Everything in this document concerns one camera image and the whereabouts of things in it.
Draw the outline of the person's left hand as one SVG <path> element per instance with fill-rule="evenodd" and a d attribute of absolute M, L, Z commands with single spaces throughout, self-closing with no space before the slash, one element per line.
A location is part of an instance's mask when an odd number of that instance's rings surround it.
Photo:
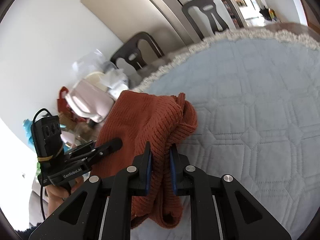
<path fill-rule="evenodd" d="M 48 195 L 48 215 L 51 215 L 62 203 L 68 198 L 70 194 L 74 193 L 84 183 L 83 176 L 75 179 L 75 184 L 68 193 L 66 189 L 60 186 L 48 185 L 46 192 Z"/>

